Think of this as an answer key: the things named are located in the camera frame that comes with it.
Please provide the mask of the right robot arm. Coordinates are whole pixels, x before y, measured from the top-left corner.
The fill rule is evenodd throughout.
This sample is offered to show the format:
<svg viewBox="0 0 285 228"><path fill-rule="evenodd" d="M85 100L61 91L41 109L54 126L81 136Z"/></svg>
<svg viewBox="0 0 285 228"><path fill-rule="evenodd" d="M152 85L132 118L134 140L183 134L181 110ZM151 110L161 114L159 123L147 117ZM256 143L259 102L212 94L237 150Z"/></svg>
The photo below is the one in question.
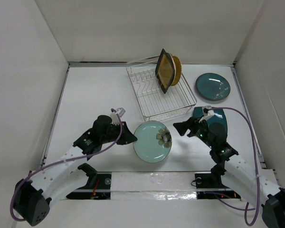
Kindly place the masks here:
<svg viewBox="0 0 285 228"><path fill-rule="evenodd" d="M227 132L220 123L208 124L191 117L174 123L181 136L198 137L210 147L210 156L216 165L211 169L211 184L234 190L261 212L262 220L269 228L285 228L285 188L256 174L239 153L227 142Z"/></svg>

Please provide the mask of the beige bird painted plate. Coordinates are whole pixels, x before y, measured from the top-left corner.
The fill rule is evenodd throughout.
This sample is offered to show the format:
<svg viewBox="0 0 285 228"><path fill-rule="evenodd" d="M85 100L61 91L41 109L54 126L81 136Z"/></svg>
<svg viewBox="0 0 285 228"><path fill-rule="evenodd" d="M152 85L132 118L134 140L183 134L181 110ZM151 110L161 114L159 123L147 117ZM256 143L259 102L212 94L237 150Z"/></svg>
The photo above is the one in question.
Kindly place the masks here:
<svg viewBox="0 0 285 228"><path fill-rule="evenodd" d="M176 78L176 65L175 65L175 61L174 61L174 59L173 59L173 55L171 54L171 53L169 53L170 54L170 56L171 56L171 60L172 60L172 65L173 65L173 70L174 70L174 76L173 76L173 80L172 80L172 83L171 83L171 86L173 85L173 83L174 83L174 80L175 80L175 78Z"/></svg>

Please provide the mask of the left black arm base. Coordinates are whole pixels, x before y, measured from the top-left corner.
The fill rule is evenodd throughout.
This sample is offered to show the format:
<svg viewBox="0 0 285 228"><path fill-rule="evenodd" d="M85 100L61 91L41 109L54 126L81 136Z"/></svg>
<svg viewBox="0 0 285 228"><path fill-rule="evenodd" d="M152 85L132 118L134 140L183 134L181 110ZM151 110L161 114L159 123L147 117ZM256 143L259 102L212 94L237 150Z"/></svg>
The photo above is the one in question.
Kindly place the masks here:
<svg viewBox="0 0 285 228"><path fill-rule="evenodd" d="M111 172L100 172L92 186L87 183L85 186L69 193L66 198L69 200L110 200L111 199Z"/></svg>

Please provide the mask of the square brown yellow plate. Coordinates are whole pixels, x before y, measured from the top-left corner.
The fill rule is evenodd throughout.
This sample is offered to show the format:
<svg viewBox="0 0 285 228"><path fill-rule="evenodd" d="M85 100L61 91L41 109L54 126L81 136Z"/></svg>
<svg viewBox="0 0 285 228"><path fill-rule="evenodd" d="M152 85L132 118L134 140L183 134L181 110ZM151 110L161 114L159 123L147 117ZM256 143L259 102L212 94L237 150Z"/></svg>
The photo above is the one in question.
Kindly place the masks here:
<svg viewBox="0 0 285 228"><path fill-rule="evenodd" d="M161 50L160 56L158 58L155 76L158 80L158 84L164 94L167 93L169 87L171 86L174 70L172 65L171 56L165 49Z"/></svg>

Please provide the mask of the round dark teal plate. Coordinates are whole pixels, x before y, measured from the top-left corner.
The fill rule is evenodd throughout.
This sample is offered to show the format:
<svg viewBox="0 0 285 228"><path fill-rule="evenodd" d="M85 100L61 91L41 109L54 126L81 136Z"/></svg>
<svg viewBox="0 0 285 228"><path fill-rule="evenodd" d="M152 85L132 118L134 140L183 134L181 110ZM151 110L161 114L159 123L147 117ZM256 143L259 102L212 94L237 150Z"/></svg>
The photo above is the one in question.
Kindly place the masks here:
<svg viewBox="0 0 285 228"><path fill-rule="evenodd" d="M201 97L210 101L224 100L231 91L228 80L215 73L200 75L195 82L195 88Z"/></svg>

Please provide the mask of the round woven bamboo plate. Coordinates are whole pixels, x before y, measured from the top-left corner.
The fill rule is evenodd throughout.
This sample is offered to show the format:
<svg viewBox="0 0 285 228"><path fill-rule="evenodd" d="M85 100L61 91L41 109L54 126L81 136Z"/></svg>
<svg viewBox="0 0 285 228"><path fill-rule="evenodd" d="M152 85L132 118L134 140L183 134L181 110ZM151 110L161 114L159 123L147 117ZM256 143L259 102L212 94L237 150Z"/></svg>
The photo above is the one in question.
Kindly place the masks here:
<svg viewBox="0 0 285 228"><path fill-rule="evenodd" d="M171 84L171 86L175 86L178 84L180 78L181 78L181 74L182 74L182 64L180 59L177 56L172 56L173 61L175 63L175 78Z"/></svg>

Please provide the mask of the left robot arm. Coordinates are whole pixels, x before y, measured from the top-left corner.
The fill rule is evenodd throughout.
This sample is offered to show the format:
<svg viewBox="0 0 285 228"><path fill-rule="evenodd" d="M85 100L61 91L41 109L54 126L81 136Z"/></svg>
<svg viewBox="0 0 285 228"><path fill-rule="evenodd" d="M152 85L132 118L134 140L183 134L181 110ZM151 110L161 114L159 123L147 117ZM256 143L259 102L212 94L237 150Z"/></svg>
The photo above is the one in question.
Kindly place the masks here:
<svg viewBox="0 0 285 228"><path fill-rule="evenodd" d="M97 171L89 160L114 145L137 141L120 116L100 115L92 128L85 131L59 161L45 165L21 179L15 186L9 211L15 221L38 225L51 207L72 191L96 184Z"/></svg>

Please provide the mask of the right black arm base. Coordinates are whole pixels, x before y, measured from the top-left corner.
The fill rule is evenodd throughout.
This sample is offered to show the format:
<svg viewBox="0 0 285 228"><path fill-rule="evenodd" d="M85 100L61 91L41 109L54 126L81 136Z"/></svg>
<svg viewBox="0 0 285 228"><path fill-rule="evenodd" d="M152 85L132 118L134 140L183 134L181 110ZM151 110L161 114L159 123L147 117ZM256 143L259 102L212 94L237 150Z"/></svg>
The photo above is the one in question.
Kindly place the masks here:
<svg viewBox="0 0 285 228"><path fill-rule="evenodd" d="M195 180L191 184L196 188L198 200L241 198L235 191L224 186L220 178L210 172L195 173Z"/></svg>

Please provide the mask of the light green flower plate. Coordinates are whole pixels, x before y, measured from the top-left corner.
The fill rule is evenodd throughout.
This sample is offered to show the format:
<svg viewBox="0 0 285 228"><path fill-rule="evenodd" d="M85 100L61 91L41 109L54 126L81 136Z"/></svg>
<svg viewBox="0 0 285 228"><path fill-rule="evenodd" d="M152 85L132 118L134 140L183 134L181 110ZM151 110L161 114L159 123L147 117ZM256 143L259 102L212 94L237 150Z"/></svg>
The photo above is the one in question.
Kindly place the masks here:
<svg viewBox="0 0 285 228"><path fill-rule="evenodd" d="M147 163L164 160L172 148L172 136L169 129L161 122L148 121L135 130L137 141L133 148L137 156Z"/></svg>

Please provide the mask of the square dark teal plate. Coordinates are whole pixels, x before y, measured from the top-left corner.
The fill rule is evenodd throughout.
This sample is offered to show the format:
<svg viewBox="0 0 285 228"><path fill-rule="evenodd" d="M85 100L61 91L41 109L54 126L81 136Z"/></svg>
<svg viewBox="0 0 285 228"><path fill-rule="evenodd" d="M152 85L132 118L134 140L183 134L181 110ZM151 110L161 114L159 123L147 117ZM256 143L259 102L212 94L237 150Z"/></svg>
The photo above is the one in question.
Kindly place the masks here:
<svg viewBox="0 0 285 228"><path fill-rule="evenodd" d="M205 108L211 108L211 106L199 106L199 107L195 107L193 109L193 113L192 116L194 118L201 118L204 116L204 112L203 110ZM208 127L214 127L214 126L218 126L218 124L223 126L224 132L228 133L228 124L227 124L227 119L226 119L226 115L223 111L223 109L215 109L213 110L214 112L214 116L211 117L210 119L208 119L206 122L208 124Z"/></svg>

